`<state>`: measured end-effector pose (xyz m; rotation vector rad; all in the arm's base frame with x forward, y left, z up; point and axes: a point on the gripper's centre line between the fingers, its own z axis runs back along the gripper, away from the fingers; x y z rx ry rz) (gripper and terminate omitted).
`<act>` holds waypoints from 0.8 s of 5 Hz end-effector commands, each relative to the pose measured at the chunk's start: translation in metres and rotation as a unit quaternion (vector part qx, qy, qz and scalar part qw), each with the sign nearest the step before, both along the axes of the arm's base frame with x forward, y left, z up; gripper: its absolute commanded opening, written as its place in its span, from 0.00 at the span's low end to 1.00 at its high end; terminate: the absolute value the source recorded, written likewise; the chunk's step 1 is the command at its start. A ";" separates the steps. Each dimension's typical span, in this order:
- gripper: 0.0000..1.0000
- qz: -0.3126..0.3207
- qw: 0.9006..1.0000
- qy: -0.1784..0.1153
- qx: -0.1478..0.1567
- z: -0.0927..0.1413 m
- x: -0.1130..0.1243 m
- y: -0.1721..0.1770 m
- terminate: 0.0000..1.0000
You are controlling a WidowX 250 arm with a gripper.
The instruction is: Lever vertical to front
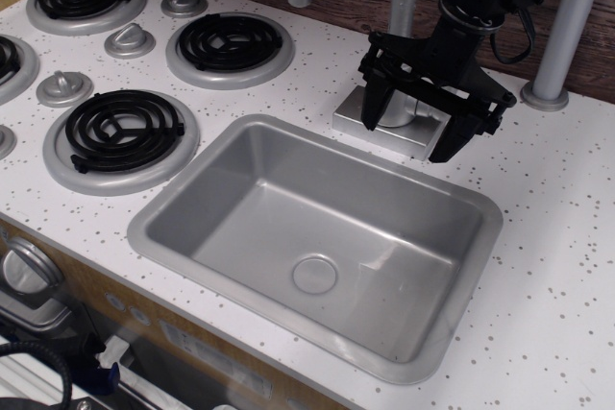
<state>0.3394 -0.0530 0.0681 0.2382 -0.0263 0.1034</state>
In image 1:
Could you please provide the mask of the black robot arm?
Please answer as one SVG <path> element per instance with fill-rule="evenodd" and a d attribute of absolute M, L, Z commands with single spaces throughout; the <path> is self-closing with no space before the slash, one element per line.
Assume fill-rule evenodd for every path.
<path fill-rule="evenodd" d="M 427 38 L 373 32 L 359 70 L 366 82 L 360 120 L 372 131 L 400 91 L 448 115 L 430 161 L 450 160 L 475 135 L 492 134 L 517 99 L 479 66 L 476 53 L 493 40 L 507 14 L 519 16 L 529 41 L 529 7 L 543 0 L 439 0 L 441 16 Z"/>

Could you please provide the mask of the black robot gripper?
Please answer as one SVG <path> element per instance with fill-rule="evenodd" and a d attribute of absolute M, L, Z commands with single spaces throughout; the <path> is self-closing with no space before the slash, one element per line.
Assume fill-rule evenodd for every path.
<path fill-rule="evenodd" d="M 361 122 L 373 131 L 396 90 L 427 81 L 463 92 L 465 102 L 446 124 L 429 156 L 445 163 L 478 133 L 493 134 L 504 112 L 516 104 L 513 94 L 489 77 L 476 59 L 484 34 L 441 18 L 428 38 L 372 32 L 359 71 L 365 80 Z"/>

